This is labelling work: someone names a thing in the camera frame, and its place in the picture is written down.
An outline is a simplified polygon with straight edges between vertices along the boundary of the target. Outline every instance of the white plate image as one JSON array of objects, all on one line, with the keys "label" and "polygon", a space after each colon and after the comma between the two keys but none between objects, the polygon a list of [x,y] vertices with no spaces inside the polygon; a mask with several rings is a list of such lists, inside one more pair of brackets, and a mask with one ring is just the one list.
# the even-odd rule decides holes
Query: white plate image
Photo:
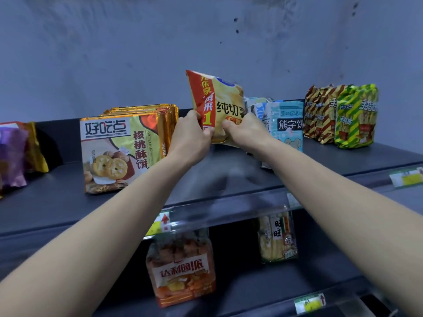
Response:
[{"label": "white plate image", "polygon": [[93,160],[90,159],[91,174],[93,175],[94,182],[97,185],[110,185],[110,184],[116,182],[116,180],[110,179],[108,177],[99,177],[99,176],[94,175],[93,171],[92,171],[92,166],[93,166]]}]

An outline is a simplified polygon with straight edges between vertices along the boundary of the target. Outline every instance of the person's left hand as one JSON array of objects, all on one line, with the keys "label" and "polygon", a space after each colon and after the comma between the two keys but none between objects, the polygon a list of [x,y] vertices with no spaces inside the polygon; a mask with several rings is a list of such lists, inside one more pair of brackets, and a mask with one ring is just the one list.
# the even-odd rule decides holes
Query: person's left hand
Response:
[{"label": "person's left hand", "polygon": [[186,117],[180,117],[172,135],[169,156],[176,156],[193,166],[203,160],[210,149],[214,128],[201,129],[200,114],[191,110]]}]

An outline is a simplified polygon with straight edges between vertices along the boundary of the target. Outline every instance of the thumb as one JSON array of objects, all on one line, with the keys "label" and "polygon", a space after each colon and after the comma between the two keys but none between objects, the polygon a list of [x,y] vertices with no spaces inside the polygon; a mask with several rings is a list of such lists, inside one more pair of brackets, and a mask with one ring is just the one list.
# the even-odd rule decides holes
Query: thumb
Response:
[{"label": "thumb", "polygon": [[213,138],[213,135],[214,135],[214,128],[213,127],[208,127],[208,128],[205,128],[204,130],[203,130],[203,133],[205,134],[205,136],[208,138],[208,139],[210,139],[210,141],[212,140],[212,138]]},{"label": "thumb", "polygon": [[236,129],[236,124],[232,121],[224,120],[222,122],[222,127],[225,130],[225,132],[232,134]]}]

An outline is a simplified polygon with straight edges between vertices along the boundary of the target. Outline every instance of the lower shelf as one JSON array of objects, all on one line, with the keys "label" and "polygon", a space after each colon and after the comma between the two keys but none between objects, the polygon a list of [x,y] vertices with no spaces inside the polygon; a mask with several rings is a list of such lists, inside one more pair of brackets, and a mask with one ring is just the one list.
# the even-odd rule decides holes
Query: lower shelf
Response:
[{"label": "lower shelf", "polygon": [[216,292],[166,309],[156,303],[145,268],[149,242],[143,241],[95,315],[251,316],[256,309],[283,309],[280,316],[292,316],[294,298],[323,290],[330,305],[371,286],[305,210],[293,217],[299,259],[271,265],[260,262],[251,221],[211,227]]}]

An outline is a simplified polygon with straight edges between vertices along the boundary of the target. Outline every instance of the forearm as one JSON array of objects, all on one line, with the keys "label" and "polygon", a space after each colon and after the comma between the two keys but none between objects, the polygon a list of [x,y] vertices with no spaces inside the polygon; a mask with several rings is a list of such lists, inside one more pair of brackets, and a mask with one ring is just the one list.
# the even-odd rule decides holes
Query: forearm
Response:
[{"label": "forearm", "polygon": [[45,245],[0,283],[2,316],[88,316],[189,166],[171,156]]},{"label": "forearm", "polygon": [[410,316],[420,316],[423,217],[288,145],[272,140],[263,154],[356,266]]}]

